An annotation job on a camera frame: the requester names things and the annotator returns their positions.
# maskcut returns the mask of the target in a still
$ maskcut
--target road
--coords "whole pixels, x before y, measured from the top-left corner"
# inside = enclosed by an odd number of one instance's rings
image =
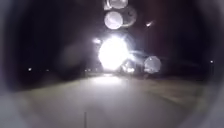
[[[0,97],[1,128],[176,128],[189,110],[115,76]]]

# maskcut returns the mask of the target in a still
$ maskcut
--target night sky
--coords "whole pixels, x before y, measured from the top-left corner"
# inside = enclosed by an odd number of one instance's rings
[[[106,12],[101,0],[33,0],[22,4],[16,3],[11,12],[18,22],[9,22],[16,24],[10,47],[14,48],[11,55],[19,79],[41,77],[46,69],[55,74],[83,70],[93,55],[91,40],[111,32],[104,25]],[[172,72],[184,72],[173,64],[201,68],[197,75],[209,70],[210,38],[193,0],[129,0],[129,5],[136,9],[137,21],[117,31],[131,35],[136,49],[166,58],[166,67]],[[150,21],[153,26],[147,28]]]

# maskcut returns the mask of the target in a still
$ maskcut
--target distant light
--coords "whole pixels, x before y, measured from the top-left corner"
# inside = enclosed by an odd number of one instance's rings
[[[100,43],[101,43],[101,40],[98,39],[98,38],[94,38],[92,41],[93,41],[93,43],[95,43],[95,44],[100,44]]]
[[[152,21],[151,22],[148,22],[148,23],[146,23],[146,27],[150,27],[152,24],[153,24]]]
[[[98,57],[104,69],[115,71],[128,58],[128,55],[126,42],[122,38],[112,36],[103,42]]]
[[[111,11],[106,14],[104,22],[109,29],[118,29],[123,25],[123,17],[120,13]]]

